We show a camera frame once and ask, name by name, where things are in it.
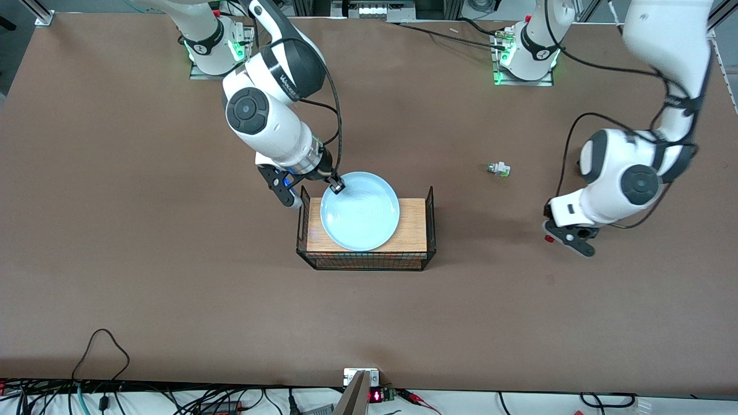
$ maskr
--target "black cable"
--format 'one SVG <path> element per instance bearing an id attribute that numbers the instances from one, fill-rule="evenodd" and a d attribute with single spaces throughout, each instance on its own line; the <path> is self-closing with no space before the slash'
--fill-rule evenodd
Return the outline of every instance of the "black cable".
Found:
<path id="1" fill-rule="evenodd" d="M 164 392 L 163 391 L 163 392 L 161 392 L 161 394 L 164 395 L 167 399 L 169 399 L 170 402 L 172 402 L 174 404 L 174 406 L 177 408 L 177 412 L 176 413 L 177 414 L 181 414 L 181 415 L 187 415 L 186 412 L 184 412 L 184 413 L 182 412 L 183 408 L 179 404 L 179 402 L 177 402 L 177 398 L 174 396 L 174 393 L 172 391 L 170 391 L 169 388 L 167 388 L 167 392 Z"/>
<path id="2" fill-rule="evenodd" d="M 51 398 L 49 398 L 49 400 L 44 401 L 44 406 L 41 408 L 41 411 L 38 412 L 38 415 L 44 415 L 46 413 L 46 408 L 49 406 L 49 404 L 51 403 L 51 401 L 53 401 L 54 398 L 56 398 L 56 396 L 59 394 L 59 392 L 61 392 L 61 388 L 57 389 L 54 392 L 54 394 L 52 394 Z"/>
<path id="3" fill-rule="evenodd" d="M 31 401 L 31 403 L 28 405 L 28 414 L 33 414 L 33 408 L 36 405 L 36 402 L 38 402 L 41 398 L 46 399 L 49 392 L 44 392 L 43 394 L 38 395 L 34 400 Z"/>
<path id="4" fill-rule="evenodd" d="M 668 82 L 668 83 L 671 83 L 672 85 L 676 86 L 677 88 L 679 88 L 679 90 L 681 90 L 682 93 L 684 93 L 684 95 L 687 98 L 689 98 L 689 93 L 687 92 L 686 88 L 684 88 L 684 86 L 681 83 L 678 83 L 677 81 L 674 81 L 674 80 L 670 80 L 670 79 L 664 77 L 659 72 L 648 72 L 648 71 L 644 71 L 644 70 L 640 70 L 640 69 L 618 68 L 616 66 L 607 66 L 607 65 L 594 64 L 592 62 L 585 61 L 584 59 L 577 58 L 576 56 L 570 54 L 566 50 L 566 47 L 564 47 L 564 45 L 562 45 L 561 42 L 559 42 L 556 39 L 556 36 L 554 36 L 554 32 L 551 29 L 551 20 L 548 17 L 548 0 L 543 0 L 543 10 L 544 10 L 544 13 L 543 14 L 544 14 L 544 17 L 545 17 L 545 20 L 546 20 L 546 29 L 548 29 L 548 34 L 551 37 L 551 40 L 553 41 L 553 44 L 556 45 L 556 47 L 561 50 L 561 53 L 563 53 L 569 59 L 571 59 L 573 61 L 576 61 L 576 62 L 579 62 L 580 64 L 587 65 L 587 66 L 590 66 L 590 67 L 593 67 L 593 68 L 597 68 L 597 69 L 604 69 L 604 70 L 608 70 L 608 71 L 625 72 L 625 73 L 646 75 L 646 76 L 650 76 L 650 77 L 654 77 L 654 78 L 659 78 L 659 79 L 663 80 L 664 82 Z"/>
<path id="5" fill-rule="evenodd" d="M 66 405 L 69 408 L 69 415 L 74 415 L 72 413 L 72 384 L 69 385 L 69 390 L 66 392 Z"/>
<path id="6" fill-rule="evenodd" d="M 80 358 L 80 361 L 77 362 L 77 365 L 72 370 L 72 380 L 74 380 L 75 382 L 80 382 L 80 380 L 77 379 L 77 370 L 80 368 L 80 366 L 82 366 L 82 363 L 84 363 L 85 359 L 87 358 L 87 354 L 90 352 L 90 347 L 92 346 L 92 341 L 94 340 L 95 335 L 97 335 L 97 333 L 100 333 L 100 332 L 105 332 L 110 337 L 110 340 L 113 340 L 113 344 L 115 345 L 115 347 L 117 347 L 118 350 L 120 350 L 120 352 L 123 353 L 123 355 L 125 356 L 125 365 L 123 366 L 122 369 L 118 371 L 118 373 L 115 374 L 115 376 L 113 376 L 110 379 L 110 381 L 116 380 L 120 376 L 120 374 L 123 373 L 128 368 L 128 365 L 131 364 L 131 356 L 129 356 L 128 352 L 126 352 L 125 349 L 121 347 L 120 344 L 118 344 L 118 340 L 115 340 L 115 336 L 113 336 L 113 334 L 110 333 L 110 330 L 97 329 L 92 333 L 92 336 L 90 336 L 90 340 L 87 342 L 87 347 L 85 349 L 84 354 L 82 354 L 82 358 Z"/>
<path id="7" fill-rule="evenodd" d="M 646 140 L 646 141 L 648 141 L 649 143 L 652 143 L 652 144 L 661 144 L 661 145 L 665 145 L 666 147 L 672 147 L 674 145 L 683 145 L 683 146 L 697 148 L 697 145 L 696 144 L 686 142 L 685 139 L 669 142 L 669 141 L 663 141 L 663 140 L 659 140 L 659 139 L 647 137 L 647 136 L 644 136 L 642 134 L 639 134 L 637 131 L 635 131 L 632 128 L 630 128 L 629 126 L 621 123 L 620 121 L 617 121 L 617 120 L 615 120 L 615 119 L 613 119 L 611 117 L 608 117 L 607 115 L 600 114 L 598 112 L 585 112 L 584 114 L 580 114 L 574 120 L 574 122 L 571 124 L 571 128 L 569 129 L 569 134 L 566 137 L 566 143 L 564 144 L 564 156 L 563 156 L 563 159 L 562 159 L 562 166 L 561 166 L 561 176 L 559 177 L 559 185 L 556 188 L 556 195 L 557 196 L 561 192 L 561 184 L 564 181 L 564 172 L 565 172 L 565 169 L 566 169 L 566 156 L 567 156 L 567 154 L 569 152 L 569 142 L 571 141 L 571 135 L 574 132 L 574 129 L 576 128 L 576 125 L 584 117 L 597 117 L 597 118 L 601 118 L 601 119 L 603 119 L 603 120 L 605 120 L 607 122 L 610 122 L 610 123 L 612 123 L 612 124 L 614 124 L 614 125 L 622 128 L 623 130 L 625 130 L 626 133 L 634 134 L 634 135 L 636 135 L 636 136 L 638 136 L 638 137 L 640 137 L 640 138 L 642 138 L 642 139 L 644 139 L 644 140 Z"/>
<path id="8" fill-rule="evenodd" d="M 228 0 L 228 5 L 234 6 L 236 9 L 238 9 L 239 12 L 241 12 L 242 15 L 248 16 L 249 14 L 244 12 L 244 9 L 241 7 L 241 5 L 236 0 Z"/>
<path id="9" fill-rule="evenodd" d="M 202 414 L 202 413 L 204 413 L 205 411 L 207 411 L 210 408 L 213 409 L 213 413 L 217 412 L 218 411 L 218 407 L 220 407 L 220 405 L 222 405 L 224 402 L 226 402 L 228 399 L 230 399 L 230 396 L 232 394 L 234 394 L 234 393 L 235 393 L 234 391 L 225 392 L 225 394 L 222 397 L 219 397 L 218 399 L 216 399 L 216 400 L 214 400 L 212 402 L 209 402 L 204 409 L 201 409 L 199 411 L 199 413 Z"/>
<path id="10" fill-rule="evenodd" d="M 472 27 L 474 27 L 478 32 L 484 33 L 485 35 L 489 35 L 489 36 L 494 36 L 494 33 L 495 32 L 499 32 L 499 31 L 505 29 L 503 27 L 503 28 L 500 28 L 500 29 L 497 29 L 497 30 L 486 30 L 486 29 L 483 29 L 480 25 L 478 25 L 476 21 L 473 21 L 473 20 L 471 20 L 470 18 L 467 18 L 467 17 L 460 17 L 457 20 L 459 20 L 459 21 L 465 21 L 466 23 L 471 24 Z"/>
<path id="11" fill-rule="evenodd" d="M 24 407 L 23 402 L 25 402 L 25 405 L 28 405 L 28 401 L 26 401 L 26 394 L 23 392 L 23 385 L 21 384 L 19 386 L 21 389 L 21 397 L 18 398 L 18 404 L 15 406 L 15 415 L 21 415 L 21 409 Z"/>
<path id="12" fill-rule="evenodd" d="M 498 395 L 500 395 L 500 403 L 503 404 L 503 410 L 505 410 L 505 415 L 511 415 L 510 411 L 507 409 L 507 405 L 505 405 L 505 398 L 503 398 L 502 392 L 497 392 Z"/>
<path id="13" fill-rule="evenodd" d="M 406 27 L 407 29 L 418 30 L 419 32 L 428 33 L 429 35 L 440 36 L 442 38 L 451 39 L 452 41 L 457 41 L 457 42 L 461 42 L 465 44 L 473 44 L 477 46 L 484 46 L 484 47 L 489 47 L 489 48 L 497 49 L 497 50 L 505 50 L 505 47 L 500 46 L 500 45 L 486 44 L 484 42 L 477 42 L 477 41 L 470 41 L 469 39 L 457 38 L 455 36 L 449 36 L 443 33 L 433 32 L 432 30 L 421 29 L 420 27 L 407 26 L 405 24 L 399 24 L 399 23 L 395 23 L 395 24 L 399 25 L 400 27 Z"/>
<path id="14" fill-rule="evenodd" d="M 561 194 L 561 187 L 564 182 L 564 175 L 566 172 L 566 156 L 569 153 L 569 144 L 571 142 L 571 136 L 574 132 L 574 129 L 576 128 L 577 123 L 579 123 L 579 121 L 582 118 L 587 117 L 587 116 L 601 118 L 603 120 L 609 121 L 621 127 L 622 129 L 626 130 L 629 133 L 636 134 L 630 127 L 626 126 L 623 123 L 618 122 L 617 120 L 614 120 L 613 118 L 608 117 L 607 115 L 599 114 L 598 112 L 585 112 L 584 114 L 580 114 L 571 124 L 571 128 L 569 129 L 569 134 L 566 136 L 566 143 L 564 144 L 564 155 L 561 161 L 561 174 L 559 175 L 559 184 L 556 186 L 556 197 L 558 197 Z M 640 134 L 638 134 L 638 136 L 641 138 L 644 138 L 645 140 L 651 141 L 653 143 L 652 140 L 649 140 L 648 138 Z M 691 143 L 685 143 L 683 145 L 692 145 L 692 146 L 695 146 L 696 148 L 696 145 L 691 144 Z M 633 229 L 634 227 L 642 225 L 656 211 L 656 208 L 658 208 L 658 205 L 661 203 L 661 201 L 663 201 L 663 198 L 666 196 L 666 193 L 669 191 L 671 186 L 672 186 L 672 183 L 669 183 L 666 185 L 666 187 L 661 192 L 661 195 L 659 195 L 658 199 L 656 199 L 656 202 L 653 204 L 653 206 L 648 211 L 648 213 L 646 213 L 646 215 L 643 218 L 641 218 L 641 220 L 639 220 L 638 222 L 634 224 L 629 224 L 629 225 L 612 223 L 612 224 L 609 224 L 609 226 L 614 227 L 616 229 Z"/>
<path id="15" fill-rule="evenodd" d="M 261 400 L 264 399 L 264 394 L 265 394 L 265 391 L 262 389 L 261 390 L 261 396 L 259 397 L 259 399 L 257 399 L 256 403 L 254 405 L 251 405 L 251 406 L 247 407 L 245 409 L 245 411 L 248 411 L 249 409 L 256 408 L 256 405 L 259 405 L 259 402 L 261 402 Z"/>
<path id="16" fill-rule="evenodd" d="M 289 401 L 289 415 L 302 415 L 300 412 L 300 408 L 297 406 L 297 401 L 294 400 L 294 395 L 292 393 L 292 388 L 288 389 L 288 399 Z"/>
<path id="17" fill-rule="evenodd" d="M 596 404 L 587 402 L 587 400 L 584 398 L 585 395 L 590 395 L 591 397 L 595 398 Z M 579 400 L 582 401 L 583 404 L 590 408 L 599 409 L 602 413 L 602 415 L 606 415 L 604 412 L 605 408 L 613 408 L 613 409 L 623 409 L 623 408 L 630 408 L 631 406 L 635 405 L 635 395 L 628 395 L 630 397 L 630 401 L 622 404 L 603 404 L 602 401 L 599 399 L 599 397 L 594 394 L 593 392 L 582 392 L 579 394 Z"/>
<path id="18" fill-rule="evenodd" d="M 118 391 L 113 391 L 113 396 L 115 397 L 115 402 L 118 404 L 118 409 L 120 409 L 120 413 L 122 415 L 125 415 L 125 411 L 123 410 L 123 405 L 120 404 L 120 399 L 118 399 Z"/>
<path id="19" fill-rule="evenodd" d="M 305 46 L 307 46 L 310 49 L 313 49 L 313 46 L 310 45 L 305 39 L 302 38 L 281 38 L 277 41 L 272 43 L 272 47 L 276 47 L 279 44 L 282 44 L 286 41 L 295 41 L 297 43 L 301 43 Z M 323 59 L 318 57 L 318 61 L 320 62 L 320 65 L 323 66 L 323 70 L 325 71 L 325 77 L 328 79 L 328 83 L 331 84 L 331 91 L 333 92 L 333 99 L 335 101 L 336 105 L 336 118 L 338 121 L 338 132 L 337 132 L 337 138 L 338 138 L 338 152 L 336 154 L 336 166 L 333 167 L 333 171 L 331 172 L 331 175 L 337 175 L 338 174 L 338 167 L 341 166 L 341 156 L 343 153 L 343 120 L 341 118 L 341 103 L 338 101 L 338 91 L 336 90 L 336 84 L 333 82 L 333 77 L 331 76 L 331 72 L 328 70 L 328 65 L 323 62 Z"/>
<path id="20" fill-rule="evenodd" d="M 319 102 L 313 101 L 313 100 L 306 100 L 305 98 L 301 98 L 300 99 L 300 102 L 301 103 L 308 103 L 308 104 L 316 105 L 316 106 L 322 106 L 323 108 L 330 109 L 336 115 L 336 117 L 338 117 L 338 111 L 335 108 L 333 108 L 332 106 L 329 106 L 328 104 L 319 103 Z M 336 137 L 338 137 L 338 130 L 336 130 L 336 134 L 333 134 L 333 137 L 331 137 L 328 140 L 326 140 L 323 143 L 323 145 L 331 144 L 333 142 L 333 140 L 336 139 Z"/>
<path id="21" fill-rule="evenodd" d="M 261 49 L 259 46 L 259 27 L 256 23 L 256 18 L 252 17 L 251 22 L 254 25 L 254 32 L 251 34 L 251 37 L 254 39 L 254 44 L 256 44 L 256 52 L 259 53 L 259 49 Z"/>
<path id="22" fill-rule="evenodd" d="M 235 401 L 236 402 L 240 402 L 241 401 L 241 398 L 244 397 L 244 394 L 246 393 L 246 391 L 248 391 L 248 389 L 244 389 L 244 391 L 242 391 L 241 394 L 238 395 L 238 398 Z"/>
<path id="23" fill-rule="evenodd" d="M 273 402 L 273 401 L 272 401 L 272 400 L 271 400 L 271 399 L 269 398 L 269 395 L 268 395 L 268 394 L 266 394 L 266 389 L 262 389 L 262 390 L 264 391 L 264 397 L 266 398 L 266 400 L 268 400 L 268 401 L 269 401 L 269 403 L 271 403 L 272 405 L 274 405 L 274 406 L 275 406 L 275 408 L 277 409 L 277 411 L 279 411 L 279 415 L 284 415 L 284 414 L 282 414 L 282 410 L 280 409 L 280 407 L 279 407 L 279 406 L 277 406 L 277 404 L 276 404 L 276 403 L 274 403 L 274 402 Z"/>
<path id="24" fill-rule="evenodd" d="M 183 409 L 185 413 L 189 412 L 192 414 L 201 414 L 202 412 L 202 404 L 205 402 L 206 399 L 215 398 L 219 394 L 222 394 L 223 392 L 227 391 L 228 387 L 220 387 L 217 389 L 210 389 L 206 391 L 201 397 L 194 399 L 193 401 L 184 404 Z"/>

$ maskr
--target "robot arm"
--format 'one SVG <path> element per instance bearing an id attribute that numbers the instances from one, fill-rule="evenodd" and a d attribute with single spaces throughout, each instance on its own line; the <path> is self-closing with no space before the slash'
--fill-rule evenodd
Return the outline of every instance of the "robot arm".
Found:
<path id="1" fill-rule="evenodd" d="M 500 65 L 523 80 L 537 80 L 546 76 L 556 60 L 559 48 L 546 27 L 545 9 L 548 8 L 551 32 L 561 42 L 574 22 L 576 11 L 573 0 L 537 0 L 530 20 L 519 21 L 512 28 L 512 41 L 503 41 L 507 48 Z"/>
<path id="2" fill-rule="evenodd" d="M 182 32 L 184 45 L 200 70 L 208 75 L 225 75 L 244 60 L 238 54 L 238 32 L 244 26 L 226 16 L 215 17 L 202 0 L 136 0 L 166 13 Z"/>
<path id="3" fill-rule="evenodd" d="M 240 0 L 272 37 L 270 45 L 246 62 L 232 50 L 242 25 L 216 18 L 202 0 L 137 2 L 172 18 L 200 70 L 228 74 L 223 79 L 228 125 L 257 151 L 257 168 L 283 205 L 301 206 L 292 187 L 302 179 L 326 181 L 335 193 L 343 189 L 331 152 L 289 108 L 323 87 L 323 54 L 272 0 Z"/>
<path id="4" fill-rule="evenodd" d="M 266 28 L 272 42 L 223 79 L 228 125 L 256 150 L 258 170 L 283 205 L 301 206 L 292 186 L 302 179 L 328 182 L 339 193 L 343 181 L 333 168 L 331 152 L 289 108 L 323 86 L 323 55 L 272 0 L 241 4 Z"/>
<path id="5" fill-rule="evenodd" d="M 710 0 L 633 0 L 623 40 L 628 50 L 673 81 L 655 130 L 597 131 L 582 147 L 587 187 L 548 202 L 550 236 L 585 256 L 599 227 L 651 206 L 689 166 L 693 133 L 710 67 Z"/>

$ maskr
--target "wooden board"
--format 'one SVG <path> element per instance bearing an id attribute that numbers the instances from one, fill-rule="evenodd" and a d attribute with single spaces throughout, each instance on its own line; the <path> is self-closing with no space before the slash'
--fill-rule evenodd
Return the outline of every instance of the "wooden board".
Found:
<path id="1" fill-rule="evenodd" d="M 352 252 L 333 242 L 320 221 L 320 197 L 310 199 L 308 252 Z M 425 199 L 400 199 L 400 222 L 389 241 L 370 252 L 425 252 Z"/>

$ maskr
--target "black wire basket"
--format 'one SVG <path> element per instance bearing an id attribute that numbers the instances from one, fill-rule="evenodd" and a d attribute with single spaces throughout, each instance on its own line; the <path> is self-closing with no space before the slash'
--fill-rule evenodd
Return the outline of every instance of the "black wire basket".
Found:
<path id="1" fill-rule="evenodd" d="M 362 271 L 422 271 L 433 258 L 435 246 L 435 217 L 433 214 L 433 187 L 425 198 L 425 249 L 392 252 L 316 251 L 308 250 L 310 236 L 310 195 L 304 187 L 300 189 L 303 206 L 297 222 L 297 254 L 315 270 L 362 270 Z M 320 223 L 320 217 L 313 218 Z"/>

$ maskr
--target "ceramic plate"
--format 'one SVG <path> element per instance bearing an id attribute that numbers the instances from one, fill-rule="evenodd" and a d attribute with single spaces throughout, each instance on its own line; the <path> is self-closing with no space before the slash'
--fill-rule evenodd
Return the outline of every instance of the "ceramic plate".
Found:
<path id="1" fill-rule="evenodd" d="M 369 251 L 390 239 L 400 222 L 400 202 L 381 177 L 365 171 L 341 176 L 346 187 L 325 189 L 320 220 L 328 236 L 353 251 Z"/>

